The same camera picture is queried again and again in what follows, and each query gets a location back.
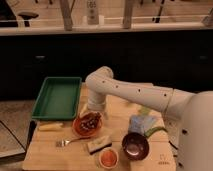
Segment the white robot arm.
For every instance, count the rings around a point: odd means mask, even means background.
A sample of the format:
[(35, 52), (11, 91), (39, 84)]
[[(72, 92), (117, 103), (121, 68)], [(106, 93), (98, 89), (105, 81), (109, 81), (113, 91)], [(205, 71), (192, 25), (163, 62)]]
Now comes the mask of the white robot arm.
[(85, 80), (88, 108), (102, 111), (114, 95), (181, 121), (176, 171), (213, 171), (213, 91), (191, 93), (173, 88), (114, 79), (102, 66)]

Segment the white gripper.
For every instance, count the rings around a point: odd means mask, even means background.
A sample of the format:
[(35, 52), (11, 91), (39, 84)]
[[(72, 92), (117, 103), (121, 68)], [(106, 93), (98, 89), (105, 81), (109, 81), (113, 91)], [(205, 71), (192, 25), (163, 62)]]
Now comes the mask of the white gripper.
[(88, 97), (88, 109), (93, 111), (104, 111), (106, 108), (105, 96), (89, 96)]

